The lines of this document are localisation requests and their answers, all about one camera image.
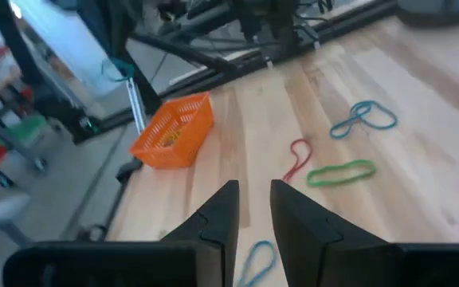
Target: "green object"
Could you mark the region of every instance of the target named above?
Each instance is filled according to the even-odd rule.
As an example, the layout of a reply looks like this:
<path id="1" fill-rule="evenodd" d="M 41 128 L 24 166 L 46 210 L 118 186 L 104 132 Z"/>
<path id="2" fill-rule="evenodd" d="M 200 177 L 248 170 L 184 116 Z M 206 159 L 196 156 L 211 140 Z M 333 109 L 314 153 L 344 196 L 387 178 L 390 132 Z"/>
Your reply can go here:
<path id="1" fill-rule="evenodd" d="M 16 124 L 12 127 L 6 128 L 8 133 L 13 136 L 17 141 L 25 143 L 30 137 L 35 135 L 38 129 L 43 125 L 47 124 L 43 116 L 29 116 L 25 118 L 21 123 Z M 0 145 L 5 146 L 5 142 L 0 140 Z"/>
<path id="2" fill-rule="evenodd" d="M 89 126 L 89 128 L 92 129 L 93 132 L 95 132 L 95 133 L 99 132 L 99 128 L 96 127 L 96 126 L 92 123 L 91 120 L 88 120 L 88 126 Z"/>
<path id="3" fill-rule="evenodd" d="M 321 180 L 321 181 L 313 180 L 313 177 L 315 177 L 316 175 L 321 175 L 321 174 L 324 174 L 330 171 L 342 171 L 342 170 L 352 169 L 356 167 L 365 167 L 366 170 L 360 175 L 355 175 L 355 176 L 352 176 L 346 179 Z M 357 160 L 353 160 L 349 163 L 345 163 L 342 165 L 331 165 L 331 166 L 326 166 L 320 169 L 315 169 L 315 170 L 310 171 L 307 177 L 307 185 L 308 187 L 329 187 L 329 186 L 334 186 L 338 184 L 352 183 L 356 180 L 364 179 L 364 178 L 372 176 L 375 173 L 375 171 L 376 171 L 376 167 L 372 161 L 366 160 L 366 159 L 357 159 Z"/>

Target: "red rubber band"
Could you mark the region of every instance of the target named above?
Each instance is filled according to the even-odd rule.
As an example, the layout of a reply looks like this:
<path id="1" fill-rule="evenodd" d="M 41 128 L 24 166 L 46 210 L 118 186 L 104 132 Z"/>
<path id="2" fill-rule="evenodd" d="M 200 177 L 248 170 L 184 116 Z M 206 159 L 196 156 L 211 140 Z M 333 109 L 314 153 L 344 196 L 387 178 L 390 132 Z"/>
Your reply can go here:
<path id="1" fill-rule="evenodd" d="M 299 163 L 300 162 L 299 154 L 297 154 L 296 151 L 293 149 L 295 145 L 298 143 L 304 143 L 308 147 L 308 157 L 302 163 Z M 283 181 L 285 183 L 290 182 L 290 179 L 292 179 L 293 175 L 296 174 L 304 165 L 306 165 L 306 163 L 308 163 L 312 155 L 311 144 L 305 139 L 294 140 L 292 144 L 290 144 L 290 151 L 292 151 L 292 154 L 295 156 L 296 159 L 295 159 L 295 164 L 293 165 L 292 169 L 290 169 L 286 173 L 286 175 L 283 176 Z"/>

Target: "metal frame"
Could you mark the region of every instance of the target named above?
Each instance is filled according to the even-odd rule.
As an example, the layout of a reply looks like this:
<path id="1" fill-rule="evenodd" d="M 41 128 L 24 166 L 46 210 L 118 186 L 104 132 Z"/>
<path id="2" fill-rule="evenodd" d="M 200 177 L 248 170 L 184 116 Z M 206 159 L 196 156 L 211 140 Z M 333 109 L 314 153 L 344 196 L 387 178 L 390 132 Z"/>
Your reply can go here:
<path id="1" fill-rule="evenodd" d="M 335 16 L 331 18 L 329 22 L 321 22 L 315 26 L 309 26 L 309 29 L 318 34 L 318 43 L 323 44 L 331 39 L 341 37 L 346 33 L 359 29 L 362 26 L 374 22 L 382 17 L 393 14 L 395 6 L 396 3 L 392 0 L 376 0 L 339 16 Z M 191 49 L 187 45 L 178 44 L 176 42 L 173 44 L 171 42 L 171 39 L 181 38 L 182 31 L 198 31 L 197 34 L 206 33 L 209 29 L 217 29 L 219 26 L 224 25 L 224 21 L 233 21 L 237 19 L 236 14 L 232 14 L 231 16 L 224 14 L 220 17 L 222 19 L 217 22 L 217 19 L 213 19 L 213 17 L 209 15 L 208 17 L 205 17 L 205 19 L 209 22 L 208 24 L 203 24 L 202 22 L 197 25 L 190 24 L 184 30 L 170 33 L 164 37 L 158 37 L 150 34 L 130 33 L 129 37 L 134 40 L 141 41 L 142 43 L 151 45 L 157 49 L 162 49 L 168 53 L 173 53 L 182 59 L 196 61 L 207 67 L 207 69 L 195 73 L 172 85 L 160 94 L 155 92 L 146 77 L 137 69 L 135 71 L 135 82 L 140 91 L 140 95 L 142 95 L 141 100 L 145 105 L 146 114 L 154 114 L 159 108 L 161 99 L 180 97 L 194 92 L 206 91 L 219 85 L 223 85 L 229 81 L 238 79 L 239 77 L 243 77 L 249 73 L 257 71 L 258 69 L 263 69 L 266 67 L 267 61 L 271 61 L 273 63 L 287 61 L 288 59 L 315 48 L 315 45 L 313 45 L 313 39 L 311 37 L 305 37 L 297 46 L 297 49 L 291 53 L 277 53 L 265 59 L 260 50 L 254 50 L 232 61 L 226 61 L 222 58 L 208 57 L 207 55 Z M 104 49 L 110 57 L 116 57 L 129 62 L 131 65 L 135 65 L 134 60 L 124 48 L 124 44 L 125 42 L 119 45 L 122 49 L 116 49 L 119 50 L 116 54 L 113 53 L 115 49 L 111 49 L 111 47 L 105 47 Z M 154 106 L 149 106 L 147 103 L 150 101 L 157 103 L 157 105 L 154 104 Z M 107 119 L 104 119 L 99 127 L 99 131 L 95 135 L 86 135 L 86 138 L 80 139 L 80 142 L 90 140 L 92 137 L 102 135 L 105 132 L 110 132 L 114 128 L 131 123 L 133 120 L 131 108 L 126 108 L 109 116 Z"/>
<path id="2" fill-rule="evenodd" d="M 3 141 L 8 148 L 13 148 L 16 152 L 22 155 L 33 167 L 37 168 L 37 170 L 40 172 L 46 171 L 47 162 L 32 149 L 24 146 L 24 144 L 16 140 L 5 128 L 1 126 L 0 140 Z"/>
<path id="3" fill-rule="evenodd" d="M 375 0 L 360 7 L 356 7 L 353 10 L 349 10 L 346 13 L 331 18 L 328 22 L 321 22 L 315 26 L 310 26 L 309 29 L 313 30 L 318 35 L 317 43 L 310 37 L 307 37 L 300 43 L 295 53 L 278 54 L 269 60 L 274 64 L 287 61 L 302 53 L 315 49 L 318 45 L 322 45 L 330 40 L 350 33 L 351 31 L 360 29 L 381 18 L 391 16 L 394 14 L 395 8 L 396 1 L 394 0 Z M 267 66 L 267 61 L 259 50 L 248 52 L 229 62 L 237 66 L 237 69 L 224 72 L 215 71 L 213 69 L 202 70 L 172 85 L 166 91 L 160 93 L 158 97 L 161 99 L 172 98 L 189 95 L 193 92 L 206 91 Z M 129 114 L 131 115 L 131 109 L 125 109 L 120 112 L 121 116 L 127 115 L 128 120 L 126 123 L 120 122 L 120 124 L 128 124 L 133 120 L 131 116 L 128 116 Z M 130 163 L 120 168 L 116 178 L 120 181 L 121 186 L 116 196 L 116 201 L 105 223 L 108 229 L 117 214 L 118 207 L 127 189 L 127 184 L 132 173 L 139 170 L 141 167 L 142 163 L 137 159 L 133 159 Z"/>

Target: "blue rubber band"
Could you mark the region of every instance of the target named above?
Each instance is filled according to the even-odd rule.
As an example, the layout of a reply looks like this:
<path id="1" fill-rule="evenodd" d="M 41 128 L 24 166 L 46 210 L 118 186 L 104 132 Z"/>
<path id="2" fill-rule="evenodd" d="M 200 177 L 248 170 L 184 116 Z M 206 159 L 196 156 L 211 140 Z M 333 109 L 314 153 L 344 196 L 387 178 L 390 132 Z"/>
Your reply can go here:
<path id="1" fill-rule="evenodd" d="M 249 272 L 249 269 L 251 267 L 251 262 L 254 259 L 254 255 L 256 252 L 261 248 L 261 247 L 268 247 L 272 251 L 272 261 L 269 263 L 268 266 L 266 266 L 264 269 L 262 269 L 260 272 L 258 272 L 254 277 L 252 277 L 249 282 L 245 283 L 245 278 L 247 277 L 247 273 Z M 276 248 L 270 241 L 260 241 L 256 242 L 254 246 L 251 248 L 249 251 L 249 255 L 245 259 L 244 263 L 244 268 L 242 269 L 242 276 L 240 280 L 238 281 L 237 287 L 252 287 L 255 286 L 256 283 L 258 283 L 267 273 L 275 266 L 277 261 L 277 253 L 276 253 Z"/>
<path id="2" fill-rule="evenodd" d="M 380 111 L 385 112 L 388 116 L 390 116 L 390 118 L 393 120 L 392 123 L 380 126 L 380 125 L 373 124 L 370 121 L 366 120 L 364 116 L 367 113 L 371 112 L 371 109 L 374 106 Z M 337 123 L 331 128 L 329 132 L 331 138 L 335 140 L 340 140 L 348 136 L 348 134 L 350 133 L 351 127 L 359 121 L 370 128 L 374 128 L 377 130 L 386 130 L 389 128 L 393 128 L 398 124 L 398 117 L 391 110 L 384 108 L 381 104 L 377 103 L 376 101 L 364 100 L 362 102 L 354 104 L 354 106 L 351 107 L 350 116 L 348 120 L 344 120 L 340 123 Z M 343 133 L 338 133 L 338 134 L 335 133 L 336 130 L 339 130 L 343 127 L 347 127 Z"/>

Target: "chair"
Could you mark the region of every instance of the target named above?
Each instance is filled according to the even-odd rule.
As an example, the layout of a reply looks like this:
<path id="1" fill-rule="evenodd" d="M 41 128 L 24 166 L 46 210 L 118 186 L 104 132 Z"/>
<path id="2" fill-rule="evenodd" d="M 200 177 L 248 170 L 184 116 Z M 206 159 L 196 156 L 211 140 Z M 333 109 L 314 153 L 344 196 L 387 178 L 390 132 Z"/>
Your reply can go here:
<path id="1" fill-rule="evenodd" d="M 32 242 L 12 221 L 28 205 L 30 196 L 25 193 L 12 193 L 0 199 L 0 231 L 5 233 L 20 247 Z"/>

